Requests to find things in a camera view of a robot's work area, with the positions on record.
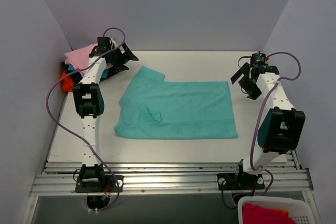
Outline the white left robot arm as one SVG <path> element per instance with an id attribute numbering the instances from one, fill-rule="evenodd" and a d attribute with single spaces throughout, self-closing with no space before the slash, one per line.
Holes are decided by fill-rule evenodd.
<path id="1" fill-rule="evenodd" d="M 104 112 L 104 100 L 99 87 L 106 67 L 112 65 L 116 73 L 128 70 L 128 61 L 138 61 L 123 42 L 116 46 L 108 37 L 98 37 L 97 45 L 89 54 L 89 66 L 78 84 L 73 86 L 73 98 L 83 129 L 83 161 L 79 179 L 94 192 L 105 188 L 106 179 L 99 153 L 99 123 Z"/>

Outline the teal t shirt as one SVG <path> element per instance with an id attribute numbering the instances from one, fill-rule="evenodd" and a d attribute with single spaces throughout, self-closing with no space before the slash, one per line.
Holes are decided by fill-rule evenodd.
<path id="1" fill-rule="evenodd" d="M 114 128 L 119 137 L 144 140 L 236 139 L 226 81 L 169 82 L 141 67 L 122 98 Z"/>

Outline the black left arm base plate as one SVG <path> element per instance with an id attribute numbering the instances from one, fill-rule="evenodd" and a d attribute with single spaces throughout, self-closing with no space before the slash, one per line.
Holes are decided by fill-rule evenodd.
<path id="1" fill-rule="evenodd" d="M 97 178 L 80 179 L 77 178 L 75 192 L 76 193 L 117 193 L 123 190 L 124 176 L 116 175 L 114 180 L 112 175 L 105 175 L 103 181 Z"/>

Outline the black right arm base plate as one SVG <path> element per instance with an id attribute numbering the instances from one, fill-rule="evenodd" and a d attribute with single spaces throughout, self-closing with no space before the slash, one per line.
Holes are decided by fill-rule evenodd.
<path id="1" fill-rule="evenodd" d="M 218 173 L 217 184 L 219 190 L 261 190 L 265 189 L 265 183 L 261 175 L 243 175 L 236 177 L 234 173 Z"/>

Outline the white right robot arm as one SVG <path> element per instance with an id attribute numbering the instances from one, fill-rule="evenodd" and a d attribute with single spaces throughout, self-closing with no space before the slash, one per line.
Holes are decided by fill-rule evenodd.
<path id="1" fill-rule="evenodd" d="M 289 101 L 277 67 L 268 64 L 243 64 L 231 77 L 238 82 L 248 98 L 262 98 L 257 116 L 250 153 L 239 163 L 233 175 L 236 187 L 244 189 L 277 157 L 293 151 L 298 146 L 306 120 L 305 113 Z"/>

